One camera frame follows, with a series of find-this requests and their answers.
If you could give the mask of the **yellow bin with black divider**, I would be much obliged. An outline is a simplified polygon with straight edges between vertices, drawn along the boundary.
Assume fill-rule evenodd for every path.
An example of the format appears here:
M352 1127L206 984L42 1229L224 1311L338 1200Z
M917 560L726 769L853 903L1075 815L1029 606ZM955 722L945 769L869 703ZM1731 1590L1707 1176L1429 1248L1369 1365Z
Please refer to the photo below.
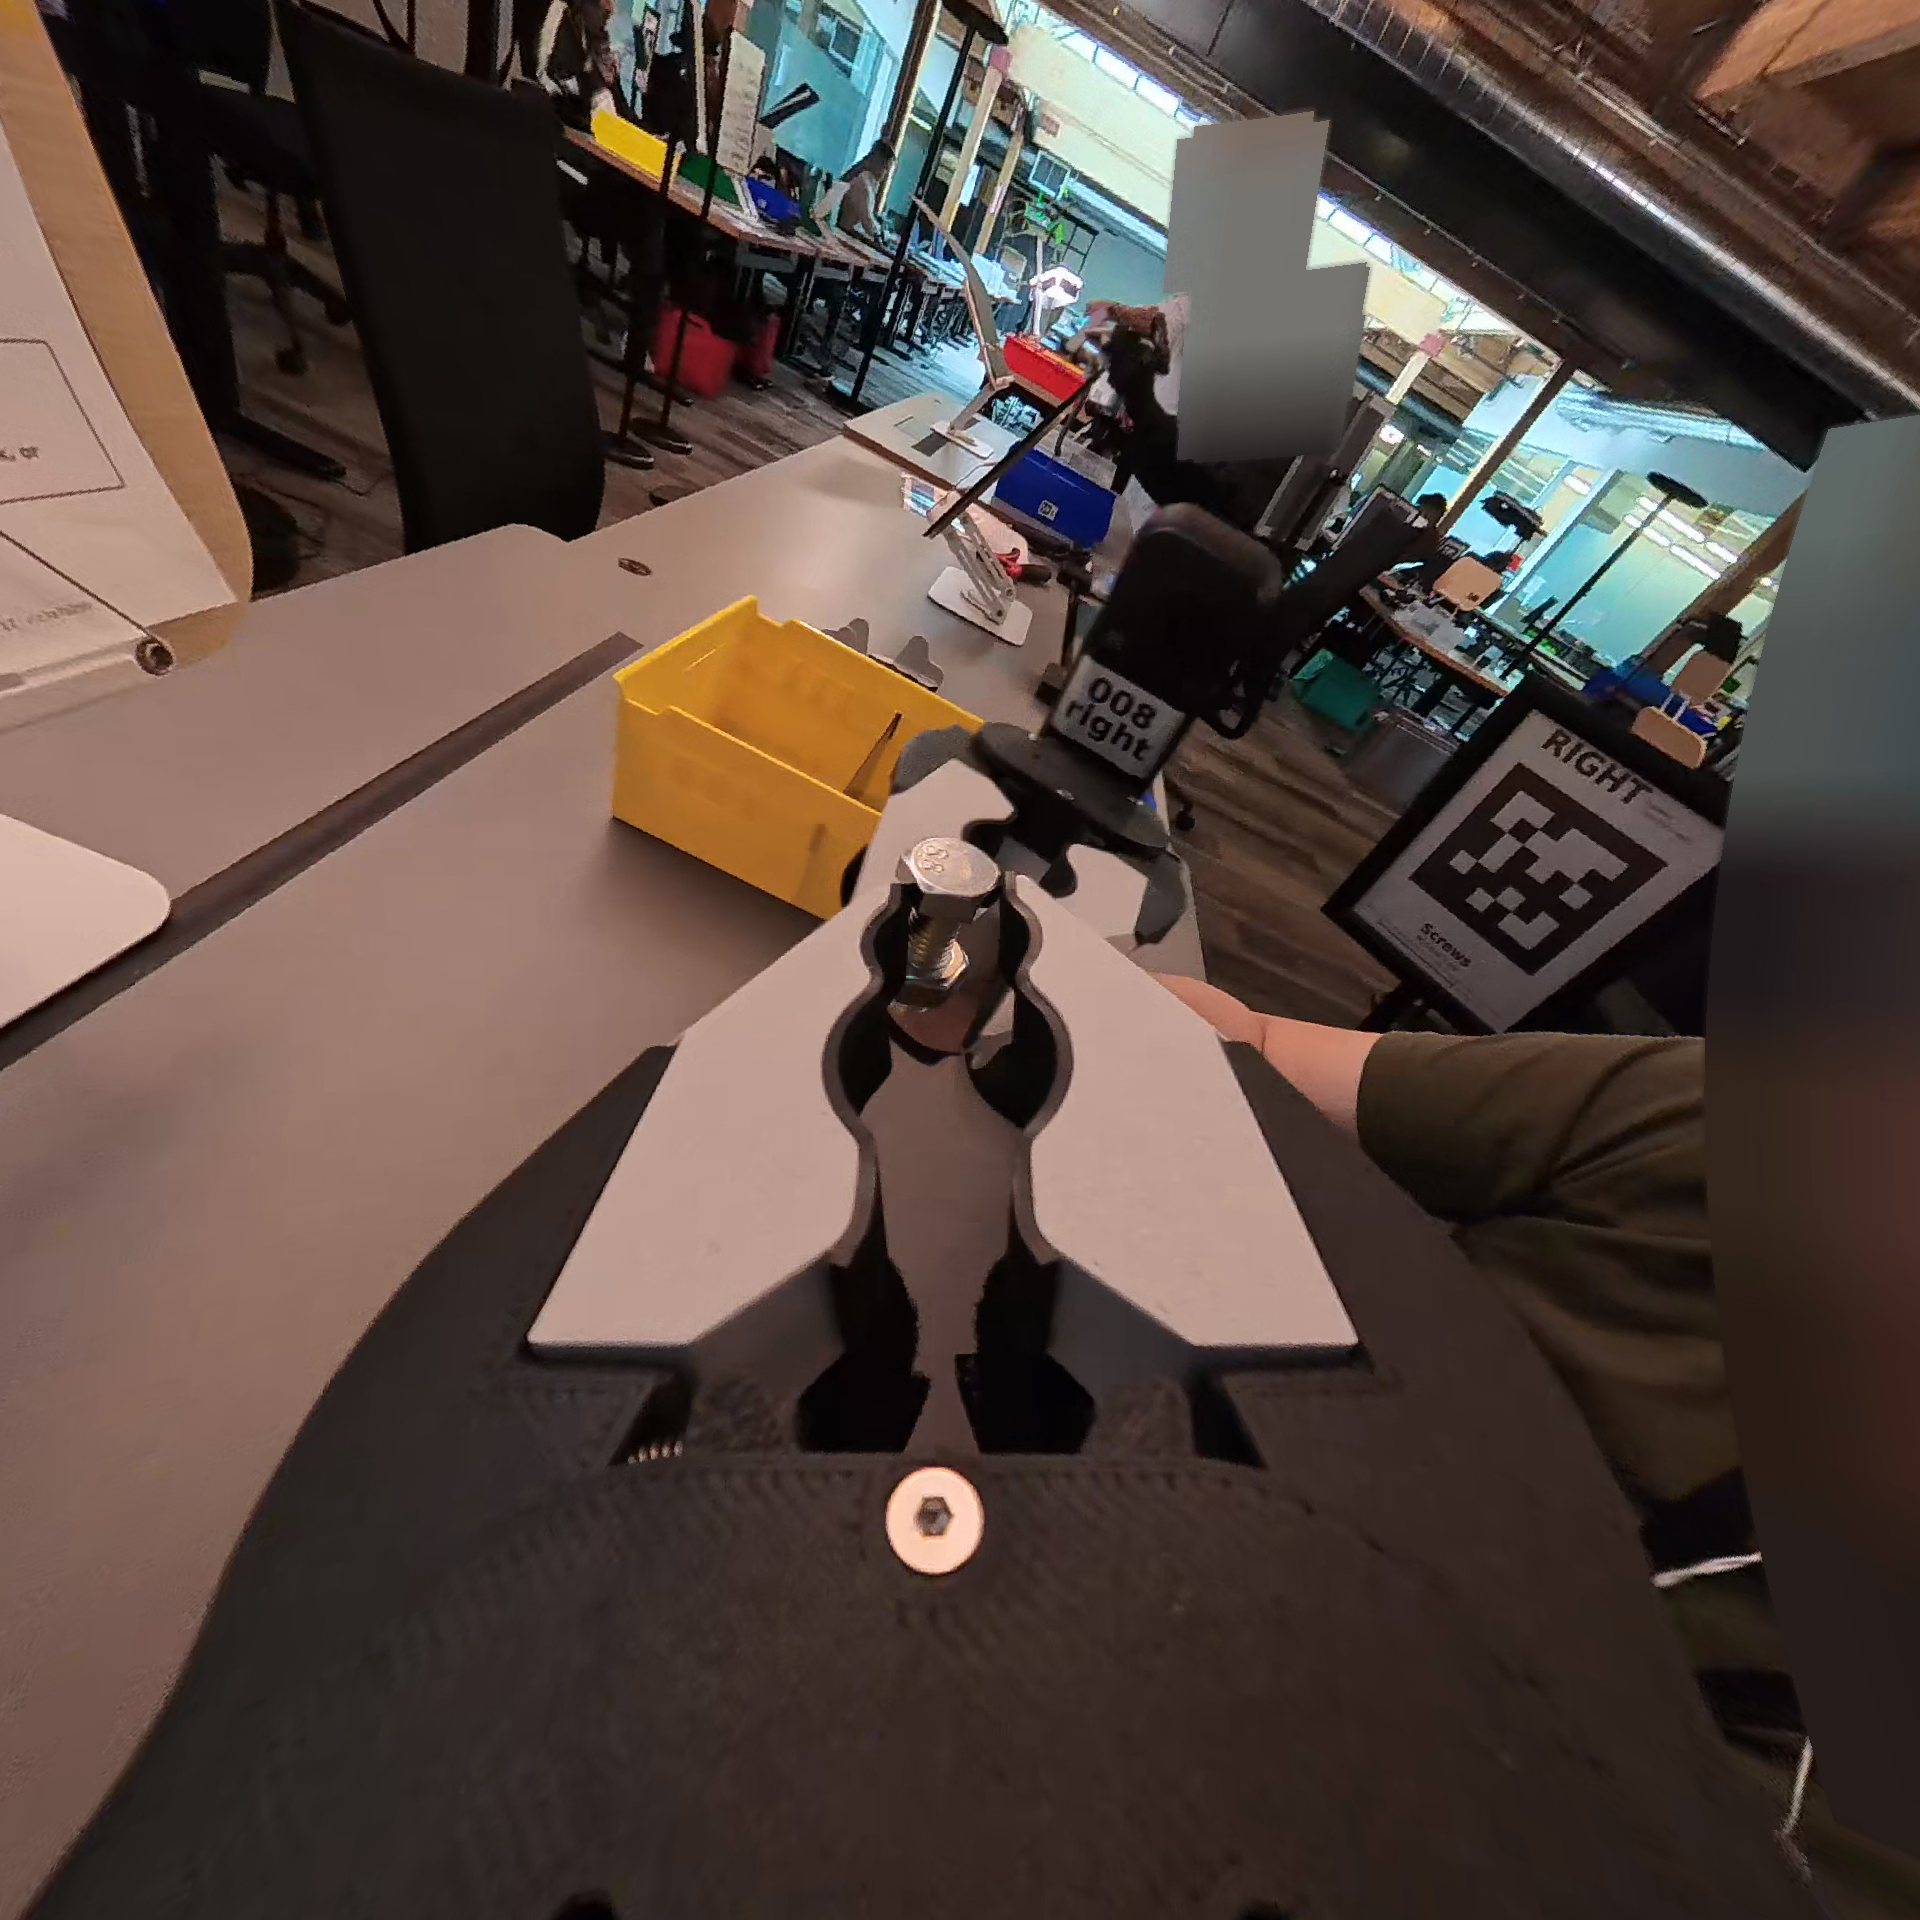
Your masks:
M979 732L939 692L752 596L614 674L612 815L824 920L873 839L905 743ZM893 713L859 799L846 781Z

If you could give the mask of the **white tilted stand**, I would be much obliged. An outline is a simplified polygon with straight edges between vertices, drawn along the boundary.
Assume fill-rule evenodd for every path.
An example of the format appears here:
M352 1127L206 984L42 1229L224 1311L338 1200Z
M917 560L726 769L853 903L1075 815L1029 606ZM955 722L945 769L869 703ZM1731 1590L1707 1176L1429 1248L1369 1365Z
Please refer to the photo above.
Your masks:
M972 508L949 511L953 500L953 493L924 476L905 472L900 479L902 508L928 525L939 521L939 541L949 552L949 561L928 588L928 601L1003 644L1021 647L1033 617L1018 590L1024 549L996 545L988 519Z

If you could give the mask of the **silver hex bolt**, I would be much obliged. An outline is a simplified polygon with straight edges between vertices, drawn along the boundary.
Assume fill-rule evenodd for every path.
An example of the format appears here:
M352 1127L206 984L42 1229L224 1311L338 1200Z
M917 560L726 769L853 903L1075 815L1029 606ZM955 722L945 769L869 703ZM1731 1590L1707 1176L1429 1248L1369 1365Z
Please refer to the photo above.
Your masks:
M962 837L926 837L900 853L896 879L910 893L902 1006L945 1001L970 970L964 930L995 905L1002 869Z

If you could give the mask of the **silver hex nut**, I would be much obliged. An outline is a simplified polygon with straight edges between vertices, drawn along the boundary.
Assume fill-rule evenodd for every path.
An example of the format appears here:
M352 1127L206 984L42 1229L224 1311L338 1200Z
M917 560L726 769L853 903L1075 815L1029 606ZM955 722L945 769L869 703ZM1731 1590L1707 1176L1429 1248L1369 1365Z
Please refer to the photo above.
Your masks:
M931 1065L968 1054L1000 1004L996 974L970 970L939 992L926 981L905 981L884 1012L896 1045Z

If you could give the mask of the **black mesh office chair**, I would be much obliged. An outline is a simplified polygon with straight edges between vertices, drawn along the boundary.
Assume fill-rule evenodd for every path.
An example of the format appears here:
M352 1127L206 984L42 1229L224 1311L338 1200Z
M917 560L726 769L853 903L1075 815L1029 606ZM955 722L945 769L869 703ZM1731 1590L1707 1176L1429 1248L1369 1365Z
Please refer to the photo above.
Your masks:
M546 108L277 5L403 545L587 536L608 457Z

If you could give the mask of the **wooden office desk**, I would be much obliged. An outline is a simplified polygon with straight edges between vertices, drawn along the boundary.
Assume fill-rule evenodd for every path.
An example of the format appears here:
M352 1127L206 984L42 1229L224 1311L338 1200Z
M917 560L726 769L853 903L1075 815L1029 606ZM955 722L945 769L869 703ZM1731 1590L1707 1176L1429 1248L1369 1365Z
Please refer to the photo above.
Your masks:
M658 194L668 200L668 210L675 220L683 220L700 226L702 233L702 248L706 253L725 255L737 270L756 276L756 274L774 274L785 281L785 340L790 340L796 329L800 327L800 314L810 302L812 284L825 274L828 281L844 281L848 286L857 286L865 276L884 274L888 260L875 247L866 247L857 241L853 234L838 233L828 224L816 224L808 214L800 214L790 222L769 222L756 210L752 199L752 181L746 175L737 175L737 185L741 190L741 205L714 205L714 183L708 183L706 194L702 199L692 199L683 183L676 183L676 156L682 146L668 140L668 151L673 152L669 161L669 178L660 183L652 183L645 175L617 165L610 156L594 149L589 132L565 127L563 132L565 143L560 151L560 170L568 181L574 181L585 194L600 190L600 194L608 200L612 194L620 194L620 200L608 205L610 220L620 226L632 224L634 197L636 190L643 194ZM612 258L610 258L610 276L608 276L608 300L614 303L624 321L629 324L629 255L624 250L626 234L617 237ZM626 343L626 329L620 346L620 356L612 358L612 368L622 373L624 391L622 400L626 397L629 381L624 376L622 366L622 350ZM622 439L622 410L617 422L617 434L612 441L612 449L624 449L626 445L638 447L654 447L645 439Z

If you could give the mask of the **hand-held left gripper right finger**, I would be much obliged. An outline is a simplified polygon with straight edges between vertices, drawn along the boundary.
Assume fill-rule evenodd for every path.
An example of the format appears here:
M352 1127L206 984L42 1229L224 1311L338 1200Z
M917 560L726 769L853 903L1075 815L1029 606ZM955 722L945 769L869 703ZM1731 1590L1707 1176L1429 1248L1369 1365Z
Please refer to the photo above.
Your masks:
M1000 908L993 1046L1016 1130L1005 1244L955 1360L985 1453L1076 1453L1154 1408L1178 1453L1254 1453L1232 1375L1325 1372L1361 1335L1251 1095L1267 1066L1029 878Z

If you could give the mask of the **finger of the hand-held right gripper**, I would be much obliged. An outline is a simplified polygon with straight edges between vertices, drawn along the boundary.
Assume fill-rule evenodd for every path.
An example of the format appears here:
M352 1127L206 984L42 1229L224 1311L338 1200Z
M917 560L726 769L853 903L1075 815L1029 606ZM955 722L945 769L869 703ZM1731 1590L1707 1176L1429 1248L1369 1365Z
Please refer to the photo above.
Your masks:
M979 824L1005 824L1005 794L995 780L962 760L947 760L891 794L862 856L862 896L878 897L900 882L900 853L926 837L962 837Z
M1137 926L1145 876L1114 853L1067 853L1036 878L1041 919L1038 976L1115 974L1124 961L1147 974Z

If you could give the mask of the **white drawstring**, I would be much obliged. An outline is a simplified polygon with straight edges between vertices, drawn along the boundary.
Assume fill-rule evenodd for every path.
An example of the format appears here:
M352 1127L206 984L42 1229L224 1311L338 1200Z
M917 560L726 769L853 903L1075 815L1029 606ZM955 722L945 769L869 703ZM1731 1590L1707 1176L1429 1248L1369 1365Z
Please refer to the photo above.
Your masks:
M1760 1552L1664 1568L1650 1585L1728 1762L1764 1797L1776 1847L1803 1854L1812 1741Z

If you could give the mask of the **black stanchion post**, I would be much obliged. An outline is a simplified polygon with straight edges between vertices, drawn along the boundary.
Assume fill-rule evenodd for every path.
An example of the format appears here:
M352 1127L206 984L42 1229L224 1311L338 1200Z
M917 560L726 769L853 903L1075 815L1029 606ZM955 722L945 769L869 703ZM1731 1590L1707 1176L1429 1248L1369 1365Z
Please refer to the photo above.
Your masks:
M629 391L622 402L622 439L643 439L668 453L690 453L690 441L675 424L689 320L669 281L673 222L666 199L636 190L624 241L629 324L622 366Z

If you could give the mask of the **red storage bin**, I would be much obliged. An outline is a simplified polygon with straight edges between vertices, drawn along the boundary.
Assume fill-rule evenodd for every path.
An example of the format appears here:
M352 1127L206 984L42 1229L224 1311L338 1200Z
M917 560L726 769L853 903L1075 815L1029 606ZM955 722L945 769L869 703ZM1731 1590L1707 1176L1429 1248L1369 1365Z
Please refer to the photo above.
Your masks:
M772 381L781 334L781 309L765 303L726 305L718 320L683 313L660 302L646 337L646 364L660 376L675 376L700 400L722 396L729 384L763 389Z

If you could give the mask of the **framed black-white marker sign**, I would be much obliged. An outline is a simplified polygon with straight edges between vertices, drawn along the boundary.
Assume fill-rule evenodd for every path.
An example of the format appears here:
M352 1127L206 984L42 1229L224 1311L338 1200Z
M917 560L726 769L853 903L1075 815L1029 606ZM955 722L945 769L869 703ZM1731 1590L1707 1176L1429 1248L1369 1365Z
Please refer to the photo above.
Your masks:
M1699 1036L1728 805L1720 769L1525 677L1325 903L1392 976L1361 1025L1595 1030L1627 984L1652 1032Z

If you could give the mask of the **white metal stand base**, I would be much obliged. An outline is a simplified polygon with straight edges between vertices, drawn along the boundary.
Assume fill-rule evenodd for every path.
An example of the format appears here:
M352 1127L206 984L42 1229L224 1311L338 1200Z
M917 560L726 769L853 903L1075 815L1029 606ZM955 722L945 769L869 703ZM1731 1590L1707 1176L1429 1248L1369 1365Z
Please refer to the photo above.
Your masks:
M899 400L844 420L844 439L881 454L899 468L949 488L968 488L1009 464L1020 434L996 424L990 410L1002 400L1020 400L1038 422L1051 417L1051 400L1010 368L990 293L973 258L952 234L945 216L924 199L920 214L942 234L964 274L964 302L977 336L981 384L961 407L945 409L937 392Z
M3 818L3 1025L157 933L174 900L148 873Z

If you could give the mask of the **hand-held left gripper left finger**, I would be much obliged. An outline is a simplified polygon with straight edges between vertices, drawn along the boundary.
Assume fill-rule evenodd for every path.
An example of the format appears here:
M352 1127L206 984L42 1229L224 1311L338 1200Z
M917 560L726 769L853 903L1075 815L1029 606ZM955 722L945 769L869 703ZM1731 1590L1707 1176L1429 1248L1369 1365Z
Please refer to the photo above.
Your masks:
M872 886L666 1054L525 1343L694 1398L752 1382L818 1450L905 1448L928 1401L865 1103L921 886Z

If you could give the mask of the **blue plastic tray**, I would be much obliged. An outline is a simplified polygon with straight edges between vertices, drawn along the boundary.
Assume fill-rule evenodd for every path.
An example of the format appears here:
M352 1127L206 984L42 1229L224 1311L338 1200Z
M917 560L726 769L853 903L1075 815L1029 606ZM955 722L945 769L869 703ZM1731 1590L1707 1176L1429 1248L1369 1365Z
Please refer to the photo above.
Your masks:
M1096 549L1108 536L1117 508L1108 486L1041 447L1030 447L1000 476L993 500L1084 549Z

